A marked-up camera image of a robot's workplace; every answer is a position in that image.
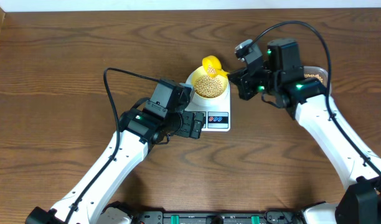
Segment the pale yellow bowl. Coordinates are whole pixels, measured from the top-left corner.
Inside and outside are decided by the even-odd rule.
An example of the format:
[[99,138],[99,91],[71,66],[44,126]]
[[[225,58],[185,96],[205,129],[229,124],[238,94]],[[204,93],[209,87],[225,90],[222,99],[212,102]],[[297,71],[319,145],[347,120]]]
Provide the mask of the pale yellow bowl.
[[[194,70],[194,71],[192,72],[192,74],[190,75],[190,84],[194,87],[194,83],[195,83],[195,81],[196,81],[198,78],[200,78],[201,76],[203,76],[203,75],[208,75],[208,74],[205,72],[203,66],[200,66],[199,68],[197,68],[196,70]],[[221,77],[221,76],[217,76],[217,78],[219,78],[219,79],[222,81],[222,83],[223,83],[223,87],[224,87],[224,91],[223,91],[223,93],[222,93],[220,96],[218,96],[218,97],[221,97],[221,96],[224,96],[224,94],[227,93],[227,91],[228,91],[228,88],[229,88],[228,79],[227,79],[227,78],[224,78],[224,77]]]

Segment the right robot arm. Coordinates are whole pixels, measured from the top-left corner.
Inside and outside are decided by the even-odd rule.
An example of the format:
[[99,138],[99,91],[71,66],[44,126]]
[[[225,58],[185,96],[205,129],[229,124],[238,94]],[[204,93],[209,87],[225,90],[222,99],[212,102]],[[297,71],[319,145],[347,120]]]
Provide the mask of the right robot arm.
[[294,39],[268,43],[265,60],[257,44],[248,39],[235,48],[246,67],[228,75],[239,97],[249,100],[258,93],[276,98],[318,143],[334,166],[345,194],[338,204],[318,203],[300,211],[303,223],[381,223],[381,158],[341,115],[329,85],[306,77]]

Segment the yellow measuring scoop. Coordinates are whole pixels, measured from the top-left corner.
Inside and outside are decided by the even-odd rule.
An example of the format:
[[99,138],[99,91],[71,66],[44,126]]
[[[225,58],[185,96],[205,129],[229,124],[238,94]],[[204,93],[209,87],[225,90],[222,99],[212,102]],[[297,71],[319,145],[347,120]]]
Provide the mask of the yellow measuring scoop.
[[202,59],[202,66],[205,72],[212,78],[221,76],[227,78],[228,72],[222,69],[222,64],[219,59],[214,55],[209,55]]

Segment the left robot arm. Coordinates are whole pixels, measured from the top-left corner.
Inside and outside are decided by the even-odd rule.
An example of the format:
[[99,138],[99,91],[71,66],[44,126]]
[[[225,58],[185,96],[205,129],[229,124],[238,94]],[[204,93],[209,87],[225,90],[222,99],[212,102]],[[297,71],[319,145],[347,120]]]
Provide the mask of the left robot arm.
[[26,223],[130,223],[128,214],[107,208],[108,202],[155,145],[167,144],[173,135],[200,138],[205,116],[186,111],[188,104],[169,112],[149,98],[138,100],[117,119],[111,141],[79,183],[50,210],[34,208]]

